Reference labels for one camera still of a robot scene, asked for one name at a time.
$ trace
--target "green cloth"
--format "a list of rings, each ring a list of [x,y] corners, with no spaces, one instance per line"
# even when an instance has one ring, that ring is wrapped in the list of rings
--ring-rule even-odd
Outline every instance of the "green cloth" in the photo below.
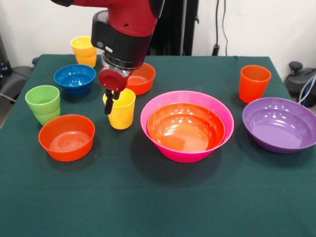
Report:
[[[279,155],[257,145],[242,123],[240,69],[272,72],[265,96],[290,98],[267,57],[147,57],[157,76],[136,99],[132,127],[117,131],[103,114],[96,78],[80,98],[61,94],[61,113],[95,124],[84,158],[62,163],[38,143],[41,128],[24,101],[73,55],[43,55],[0,130],[2,237],[311,237],[316,236],[316,148]],[[96,70],[100,71],[98,58]],[[165,158],[143,134],[139,116],[153,97],[195,90],[225,103],[236,129],[230,141],[191,164]]]

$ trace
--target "orange cup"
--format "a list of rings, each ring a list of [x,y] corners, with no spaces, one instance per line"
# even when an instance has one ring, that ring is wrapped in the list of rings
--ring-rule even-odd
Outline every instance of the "orange cup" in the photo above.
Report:
[[[245,103],[250,103],[263,96],[271,72],[258,65],[248,65],[241,69],[239,97]]]

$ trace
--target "cup rim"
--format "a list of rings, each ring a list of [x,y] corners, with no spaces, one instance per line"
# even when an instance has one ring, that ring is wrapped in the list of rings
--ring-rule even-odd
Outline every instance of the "cup rim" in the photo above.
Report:
[[[245,68],[248,68],[248,67],[261,68],[261,69],[263,69],[263,70],[265,70],[266,72],[269,73],[269,77],[268,77],[267,79],[265,79],[265,80],[253,80],[253,79],[247,77],[247,76],[242,72]],[[255,82],[267,82],[267,81],[269,81],[269,80],[271,79],[271,77],[272,77],[272,73],[270,72],[269,69],[267,69],[267,68],[265,68],[265,67],[263,67],[263,66],[260,66],[260,65],[255,65],[255,64],[250,64],[250,65],[246,65],[246,66],[242,67],[240,73],[244,76],[245,79],[250,80],[250,81],[255,81]]]
[[[126,108],[126,107],[128,107],[128,106],[131,106],[131,105],[135,102],[135,100],[136,100],[136,94],[135,94],[135,92],[132,91],[131,89],[128,89],[128,88],[125,88],[124,90],[129,90],[130,92],[132,92],[132,94],[133,94],[133,101],[130,102],[128,105],[123,105],[123,106],[114,106],[114,105],[113,105],[113,108]],[[104,97],[106,97],[106,94],[105,94],[105,93],[104,93],[103,96],[102,96],[102,101],[103,101],[103,103],[105,103],[105,102],[104,102]]]
[[[80,49],[86,49],[86,48],[92,48],[92,47],[93,47],[92,44],[91,44],[91,46],[89,46],[89,47],[77,47],[77,46],[74,46],[74,41],[77,40],[77,39],[79,39],[79,38],[90,38],[90,39],[91,39],[91,36],[78,36],[78,37],[76,37],[76,38],[74,38],[74,39],[72,39],[72,40],[70,41],[70,45],[71,45],[72,47],[74,47],[74,48],[80,48]]]
[[[51,87],[51,88],[56,89],[57,92],[58,92],[56,98],[53,99],[53,100],[51,100],[51,101],[49,101],[49,102],[42,103],[42,104],[34,104],[34,103],[31,103],[31,102],[27,99],[28,94],[29,94],[30,92],[32,92],[33,90],[38,89],[38,88],[40,88],[40,87]],[[35,87],[33,87],[32,89],[30,89],[30,90],[25,94],[25,97],[24,97],[24,98],[25,98],[25,101],[26,101],[29,105],[42,106],[42,105],[48,105],[48,104],[50,104],[50,103],[55,102],[55,101],[59,98],[59,96],[60,96],[60,92],[59,92],[59,89],[58,89],[57,87],[55,87],[55,86],[53,86],[53,85],[39,85],[39,86],[35,86]]]

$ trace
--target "cable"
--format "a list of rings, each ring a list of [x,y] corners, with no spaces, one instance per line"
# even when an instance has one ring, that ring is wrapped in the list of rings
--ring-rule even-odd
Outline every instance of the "cable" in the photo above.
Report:
[[[311,86],[312,82],[308,83],[306,89],[305,89],[305,95],[307,93],[307,91],[310,89],[310,86]],[[303,101],[303,105],[306,107],[306,101],[307,101],[307,98]]]
[[[215,15],[215,22],[216,22],[216,44],[213,47],[213,52],[212,56],[218,56],[218,51],[219,51],[219,45],[218,45],[218,5],[219,5],[219,0],[217,0],[216,4],[216,15]]]
[[[223,33],[224,33],[224,37],[226,39],[226,49],[225,49],[225,54],[227,56],[227,47],[228,47],[228,38],[226,36],[225,33],[225,29],[224,29],[224,20],[225,20],[225,15],[226,15],[226,0],[224,0],[224,13],[223,13],[223,21],[222,21],[222,25],[223,25]]]
[[[305,85],[303,86],[303,88],[302,88],[302,90],[301,90],[300,96],[298,97],[298,104],[301,104],[301,103],[307,98],[307,96],[309,95],[309,93],[311,92],[311,90],[312,90],[312,88],[313,88],[313,86],[314,86],[314,84],[315,84],[315,81],[316,81],[316,76],[313,76],[311,79],[309,79],[309,80],[305,83]],[[306,87],[307,85],[309,85],[309,84],[310,84],[309,90],[305,93],[304,97],[302,98],[302,95],[303,95],[303,93],[304,93],[305,87]]]
[[[219,5],[219,0],[217,0],[216,4],[216,15],[215,15],[215,24],[216,24],[216,45],[218,45],[218,5]]]

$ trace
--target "bowl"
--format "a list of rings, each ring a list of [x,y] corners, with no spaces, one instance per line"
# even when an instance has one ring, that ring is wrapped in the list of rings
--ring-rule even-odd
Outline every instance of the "bowl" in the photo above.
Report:
[[[150,115],[156,109],[164,105],[179,102],[193,103],[204,106],[212,110],[221,118],[225,126],[225,136],[220,145],[203,152],[186,153],[169,149],[168,147],[161,145],[150,137],[147,130],[147,122]],[[153,98],[143,108],[140,115],[140,122],[145,135],[158,147],[162,154],[173,161],[182,163],[197,162],[206,158],[209,154],[214,152],[219,147],[223,146],[231,138],[235,127],[232,113],[222,102],[210,95],[196,91],[172,91]]]
[[[79,97],[90,91],[95,76],[96,72],[92,67],[73,64],[59,69],[54,75],[54,80],[68,94]]]
[[[224,139],[225,126],[217,114],[192,103],[172,103],[155,110],[147,131],[159,144],[175,151],[210,150]]]
[[[156,71],[153,66],[143,63],[143,66],[133,71],[128,78],[126,88],[132,90],[136,95],[142,95],[150,91],[153,86]]]
[[[242,114],[251,137],[276,153],[294,153],[316,143],[316,115],[291,100],[267,97],[248,104]]]
[[[68,162],[84,157],[92,148],[93,122],[81,115],[57,117],[43,126],[39,143],[55,160]]]

